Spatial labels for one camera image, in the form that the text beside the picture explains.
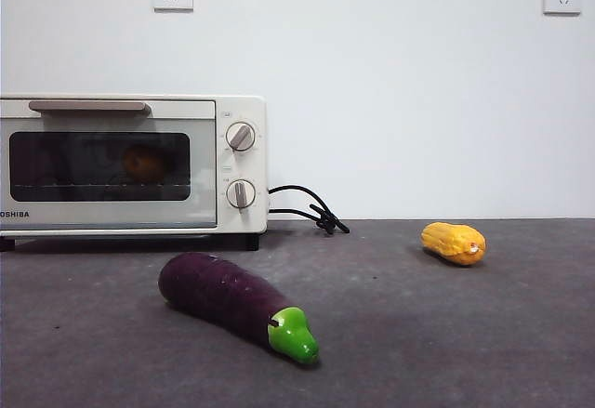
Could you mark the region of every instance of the oven window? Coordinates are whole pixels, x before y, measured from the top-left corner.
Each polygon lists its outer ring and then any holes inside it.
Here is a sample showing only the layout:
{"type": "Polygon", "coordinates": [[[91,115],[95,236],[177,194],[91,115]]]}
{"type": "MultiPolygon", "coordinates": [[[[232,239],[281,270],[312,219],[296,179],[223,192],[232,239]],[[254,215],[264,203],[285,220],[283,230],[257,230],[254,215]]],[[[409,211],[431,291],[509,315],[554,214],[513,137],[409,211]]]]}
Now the oven window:
{"type": "Polygon", "coordinates": [[[190,195],[186,134],[17,132],[9,149],[16,201],[183,201],[190,195]]]}

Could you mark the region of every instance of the oven door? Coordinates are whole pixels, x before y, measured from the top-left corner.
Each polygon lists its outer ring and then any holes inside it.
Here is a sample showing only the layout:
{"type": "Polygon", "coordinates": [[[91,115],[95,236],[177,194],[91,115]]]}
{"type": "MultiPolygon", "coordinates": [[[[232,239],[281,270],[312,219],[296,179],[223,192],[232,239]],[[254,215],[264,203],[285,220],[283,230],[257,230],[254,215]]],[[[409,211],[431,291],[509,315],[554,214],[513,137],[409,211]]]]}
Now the oven door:
{"type": "Polygon", "coordinates": [[[1,106],[2,230],[217,226],[214,101],[1,106]]]}

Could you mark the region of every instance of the toshiba logo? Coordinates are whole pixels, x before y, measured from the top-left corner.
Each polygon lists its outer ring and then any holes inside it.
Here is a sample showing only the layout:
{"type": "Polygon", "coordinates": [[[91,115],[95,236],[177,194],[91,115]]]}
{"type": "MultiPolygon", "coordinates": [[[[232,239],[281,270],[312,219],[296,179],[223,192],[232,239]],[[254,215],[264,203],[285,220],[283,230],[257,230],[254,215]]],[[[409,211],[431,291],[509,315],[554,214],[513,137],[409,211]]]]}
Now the toshiba logo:
{"type": "Polygon", "coordinates": [[[0,217],[29,217],[28,211],[0,211],[0,217]]]}

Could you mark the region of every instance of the oven feet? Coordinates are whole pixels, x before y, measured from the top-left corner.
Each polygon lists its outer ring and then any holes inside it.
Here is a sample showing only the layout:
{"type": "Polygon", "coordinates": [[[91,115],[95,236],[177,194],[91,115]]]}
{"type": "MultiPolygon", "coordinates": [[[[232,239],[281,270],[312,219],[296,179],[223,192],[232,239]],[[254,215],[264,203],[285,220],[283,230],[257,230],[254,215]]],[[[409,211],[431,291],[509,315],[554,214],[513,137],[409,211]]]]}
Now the oven feet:
{"type": "Polygon", "coordinates": [[[245,249],[255,252],[260,247],[260,235],[257,233],[248,233],[245,235],[245,249]]]}
{"type": "Polygon", "coordinates": [[[0,252],[12,252],[14,249],[15,249],[15,240],[14,239],[0,238],[0,252]]]}

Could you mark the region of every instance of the oven door handle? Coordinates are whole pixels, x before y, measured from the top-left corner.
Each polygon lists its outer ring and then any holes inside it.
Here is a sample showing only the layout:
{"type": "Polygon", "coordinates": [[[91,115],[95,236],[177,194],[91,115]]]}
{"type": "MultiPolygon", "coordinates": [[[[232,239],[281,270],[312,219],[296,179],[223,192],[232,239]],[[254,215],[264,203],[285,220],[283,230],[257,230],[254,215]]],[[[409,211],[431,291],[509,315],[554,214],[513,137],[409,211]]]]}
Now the oven door handle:
{"type": "Polygon", "coordinates": [[[149,105],[142,101],[107,99],[35,99],[29,109],[37,112],[121,112],[126,115],[148,115],[149,105]]]}

